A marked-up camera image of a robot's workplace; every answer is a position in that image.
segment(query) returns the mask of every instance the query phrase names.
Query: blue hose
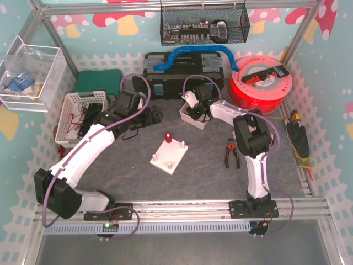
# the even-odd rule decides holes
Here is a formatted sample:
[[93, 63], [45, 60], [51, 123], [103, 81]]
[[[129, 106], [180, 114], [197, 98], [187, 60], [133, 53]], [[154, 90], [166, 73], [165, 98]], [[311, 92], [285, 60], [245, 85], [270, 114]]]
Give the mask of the blue hose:
[[231, 63], [231, 68], [232, 70], [239, 72], [239, 68], [236, 64], [236, 61], [234, 59], [234, 56], [230, 49], [228, 49], [225, 46], [222, 45], [211, 45], [211, 46], [183, 46], [175, 49], [169, 54], [168, 61], [166, 63], [163, 63], [161, 65], [155, 65], [153, 69], [155, 71], [164, 71], [173, 65], [174, 59], [179, 55], [179, 54], [184, 54], [187, 52], [198, 52], [198, 51], [223, 51], [229, 58], [229, 61]]

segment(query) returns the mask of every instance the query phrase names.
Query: dark gray surface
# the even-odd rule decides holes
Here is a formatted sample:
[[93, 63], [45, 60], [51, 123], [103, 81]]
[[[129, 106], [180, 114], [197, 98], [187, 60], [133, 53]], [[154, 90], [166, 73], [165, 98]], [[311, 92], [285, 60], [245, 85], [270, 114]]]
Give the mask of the dark gray surface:
[[[276, 229], [282, 222], [272, 222]], [[292, 221], [279, 235], [248, 233], [135, 235], [99, 241], [94, 235], [44, 236], [37, 265], [325, 265], [317, 221]]]
[[[231, 102], [226, 89], [222, 94], [223, 99]], [[181, 120], [181, 100], [155, 100], [150, 106], [154, 104], [164, 114], [162, 123], [140, 129], [139, 135], [131, 140], [116, 140], [86, 170], [77, 189], [100, 189], [116, 200], [245, 198], [248, 175], [244, 156], [239, 153], [241, 169], [237, 169], [232, 153], [229, 169], [224, 166], [226, 143], [232, 137], [233, 127], [212, 119], [204, 130], [199, 130]], [[279, 111], [270, 116], [280, 117]], [[281, 148], [268, 158], [269, 187], [293, 197], [303, 197], [284, 124], [281, 119], [271, 121], [279, 130]], [[166, 132], [189, 146], [172, 176], [149, 163]]]

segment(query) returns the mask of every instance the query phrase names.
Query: purple cable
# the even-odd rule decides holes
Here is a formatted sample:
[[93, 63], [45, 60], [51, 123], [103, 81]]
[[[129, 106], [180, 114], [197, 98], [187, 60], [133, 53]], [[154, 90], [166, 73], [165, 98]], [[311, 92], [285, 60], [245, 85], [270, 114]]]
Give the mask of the purple cable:
[[74, 155], [77, 154], [77, 152], [78, 152], [86, 143], [90, 142], [93, 137], [97, 136], [97, 135], [100, 134], [102, 131], [105, 131], [105, 130], [107, 130], [107, 129], [110, 129], [110, 128], [114, 127], [114, 126], [117, 126], [117, 125], [119, 125], [119, 124], [121, 124], [121, 123], [124, 123], [124, 122], [126, 122], [126, 121], [129, 121], [129, 120], [135, 118], [136, 116], [140, 115], [140, 114], [145, 110], [145, 108], [147, 107], [147, 105], [149, 104], [149, 100], [151, 99], [151, 88], [150, 88], [150, 86], [149, 86], [148, 81], [147, 81], [142, 75], [138, 75], [138, 74], [131, 73], [131, 74], [129, 74], [129, 75], [124, 76], [124, 77], [122, 78], [121, 82], [120, 82], [120, 91], [122, 91], [122, 85], [124, 84], [124, 81], [125, 81], [126, 79], [128, 79], [129, 77], [132, 77], [132, 76], [137, 76], [137, 77], [141, 78], [141, 79], [145, 82], [145, 84], [146, 84], [146, 86], [147, 86], [148, 95], [147, 95], [147, 99], [146, 99], [145, 104], [144, 104], [143, 107], [142, 107], [138, 112], [136, 112], [135, 114], [132, 114], [131, 116], [129, 116], [129, 117], [125, 118], [125, 119], [119, 120], [119, 121], [117, 121], [117, 122], [115, 122], [115, 123], [113, 123], [113, 124], [110, 124], [110, 125], [108, 125], [108, 126], [102, 128], [102, 129], [98, 130], [97, 132], [95, 132], [93, 135], [91, 135], [91, 136], [88, 138], [89, 141], [84, 141], [83, 143], [81, 143], [81, 144], [77, 147], [77, 149], [75, 149], [75, 151], [72, 152], [72, 154], [68, 157], [68, 159], [65, 161], [65, 163], [62, 164], [62, 169], [59, 169], [59, 171], [54, 175], [53, 179], [51, 180], [51, 182], [50, 182], [49, 185], [48, 185], [48, 188], [47, 188], [46, 193], [45, 193], [45, 196], [44, 196], [43, 211], [42, 211], [42, 224], [43, 224], [43, 227], [44, 227], [44, 228], [48, 228], [48, 227], [52, 226], [52, 225], [56, 222], [56, 220], [59, 218], [59, 216], [57, 216], [57, 217], [55, 217], [55, 218], [50, 222], [50, 224], [47, 224], [47, 223], [46, 223], [46, 209], [47, 209], [47, 206], [48, 206], [49, 194], [50, 194], [50, 192], [51, 192], [52, 187], [54, 186], [54, 183], [55, 183], [57, 177], [59, 176], [59, 174], [60, 174], [62, 171], [65, 170], [65, 167], [67, 166], [67, 164], [69, 163], [69, 161], [74, 157]]
[[[189, 80], [189, 78], [192, 78], [192, 77], [203, 77], [209, 81], [211, 81], [215, 87], [217, 88], [218, 90], [218, 97], [220, 99], [220, 102], [224, 102], [221, 98], [221, 90], [220, 88], [218, 87], [218, 85], [212, 80], [210, 79], [209, 77], [207, 76], [204, 76], [204, 75], [191, 75], [191, 76], [188, 76], [185, 81], [184, 81], [184, 85], [183, 85], [183, 96], [185, 95], [185, 87], [186, 87], [186, 82]], [[277, 143], [276, 143], [276, 147], [272, 150], [270, 150], [269, 152], [267, 152], [262, 158], [261, 158], [261, 181], [262, 181], [262, 186], [264, 187], [265, 191], [267, 191], [268, 193], [271, 193], [271, 194], [278, 194], [278, 195], [284, 195], [286, 197], [289, 198], [289, 200], [291, 201], [291, 206], [292, 206], [292, 209], [291, 209], [291, 214], [289, 215], [289, 218], [287, 220], [287, 222], [282, 226], [280, 227], [278, 230], [276, 230], [275, 232], [272, 232], [270, 234], [267, 234], [267, 235], [264, 235], [263, 237], [268, 237], [268, 236], [274, 236], [276, 234], [278, 234], [282, 229], [284, 229], [289, 223], [290, 221], [292, 220], [293, 218], [293, 213], [294, 213], [294, 202], [293, 202], [293, 198], [289, 195], [289, 194], [286, 194], [284, 192], [278, 192], [278, 191], [270, 191], [269, 189], [267, 189], [267, 187], [265, 186], [265, 170], [264, 170], [264, 163], [265, 163], [265, 158], [268, 157], [269, 154], [272, 154], [272, 153], [275, 153], [279, 150], [280, 148], [280, 144], [281, 144], [281, 140], [280, 140], [280, 134], [277, 130], [277, 128], [275, 127], [275, 125], [266, 117], [260, 115], [260, 114], [257, 114], [257, 113], [253, 113], [253, 112], [249, 112], [247, 110], [243, 110], [241, 108], [238, 108], [238, 111], [241, 112], [241, 113], [244, 113], [244, 114], [249, 114], [249, 115], [252, 115], [252, 116], [255, 116], [255, 117], [258, 117], [262, 120], [264, 120], [265, 122], [267, 122], [271, 127], [272, 129], [274, 130], [275, 132], [275, 135], [276, 135], [276, 138], [277, 138]]]
[[129, 206], [119, 206], [119, 207], [111, 208], [111, 209], [104, 210], [104, 211], [91, 211], [90, 212], [90, 213], [93, 213], [93, 214], [106, 214], [106, 213], [109, 213], [110, 211], [117, 211], [117, 210], [121, 210], [121, 209], [131, 210], [134, 214], [136, 214], [137, 225], [136, 225], [135, 229], [133, 230], [133, 232], [131, 232], [130, 234], [128, 234], [126, 236], [121, 236], [121, 237], [113, 237], [113, 238], [110, 238], [109, 240], [128, 239], [129, 237], [133, 236], [134, 233], [136, 233], [136, 231], [138, 230], [138, 227], [140, 226], [140, 216], [138, 215], [137, 211], [134, 208], [131, 208]]
[[211, 81], [211, 83], [213, 83], [213, 84], [215, 85], [215, 87], [217, 88], [217, 90], [218, 90], [218, 97], [219, 97], [219, 99], [220, 99], [220, 102], [222, 102], [221, 90], [220, 90], [220, 88], [218, 87], [218, 85], [216, 84], [215, 81], [213, 81], [212, 79], [210, 79], [209, 77], [204, 76], [204, 75], [191, 75], [191, 76], [188, 76], [188, 77], [185, 79], [184, 84], [183, 84], [183, 96], [185, 96], [185, 87], [186, 87], [186, 83], [187, 83], [187, 81], [188, 81], [190, 78], [192, 78], [192, 77], [203, 77], [203, 78], [205, 78], [205, 79]]

